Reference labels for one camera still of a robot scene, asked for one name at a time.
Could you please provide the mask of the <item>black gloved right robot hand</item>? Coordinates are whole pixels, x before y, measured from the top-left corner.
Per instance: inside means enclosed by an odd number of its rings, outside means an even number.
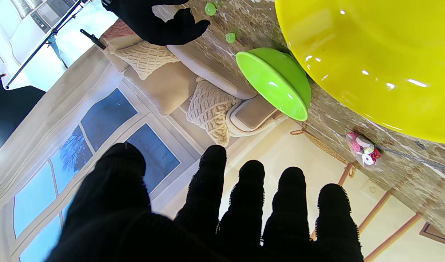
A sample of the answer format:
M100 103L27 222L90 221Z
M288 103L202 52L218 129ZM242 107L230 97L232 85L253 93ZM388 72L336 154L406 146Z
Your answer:
M210 25L209 20L195 21L190 8L177 10L174 17L164 21L152 7L182 5L187 0L103 0L103 7L114 13L140 38L148 43L167 46L185 45L201 37Z

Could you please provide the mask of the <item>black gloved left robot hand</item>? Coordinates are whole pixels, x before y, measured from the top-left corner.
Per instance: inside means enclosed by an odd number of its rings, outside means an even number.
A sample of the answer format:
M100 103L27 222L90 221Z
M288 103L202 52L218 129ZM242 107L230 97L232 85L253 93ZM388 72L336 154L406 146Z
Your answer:
M362 262L358 228L342 186L318 197L317 239L310 238L306 181L295 166L281 174L262 226L265 170L239 170L219 219L226 149L206 149L174 219L151 210L146 162L127 142L109 148L81 183L48 262Z

